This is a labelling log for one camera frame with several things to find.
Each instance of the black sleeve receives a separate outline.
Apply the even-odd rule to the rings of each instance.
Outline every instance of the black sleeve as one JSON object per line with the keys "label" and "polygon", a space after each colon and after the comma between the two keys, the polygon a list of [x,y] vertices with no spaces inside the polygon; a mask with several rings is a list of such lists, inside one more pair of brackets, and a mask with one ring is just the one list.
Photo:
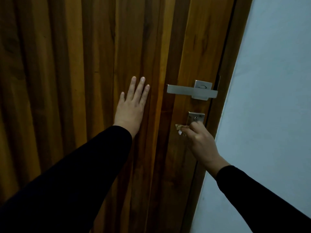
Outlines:
{"label": "black sleeve", "polygon": [[0,232],[88,233],[131,144],[122,127],[99,133],[9,199]]}
{"label": "black sleeve", "polygon": [[310,231],[310,218],[238,168],[222,168],[216,181],[253,232]]}

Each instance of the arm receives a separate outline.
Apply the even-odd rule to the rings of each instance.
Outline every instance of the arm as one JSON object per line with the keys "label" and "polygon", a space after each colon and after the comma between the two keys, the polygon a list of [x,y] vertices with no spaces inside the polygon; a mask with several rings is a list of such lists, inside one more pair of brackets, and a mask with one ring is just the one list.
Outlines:
{"label": "arm", "polygon": [[189,137],[193,155],[216,179],[220,190],[253,232],[311,226],[311,219],[224,160],[203,123],[194,122],[182,131]]}
{"label": "arm", "polygon": [[139,130],[149,86],[132,79],[114,126],[63,158],[0,208],[0,232],[89,232]]}

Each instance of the door handle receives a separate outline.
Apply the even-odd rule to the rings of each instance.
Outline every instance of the door handle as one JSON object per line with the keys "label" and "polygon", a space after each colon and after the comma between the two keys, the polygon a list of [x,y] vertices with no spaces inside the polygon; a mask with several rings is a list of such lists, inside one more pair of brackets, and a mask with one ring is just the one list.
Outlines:
{"label": "door handle", "polygon": [[218,91],[211,90],[212,83],[196,80],[194,87],[167,85],[167,93],[192,96],[193,99],[207,101],[216,98]]}

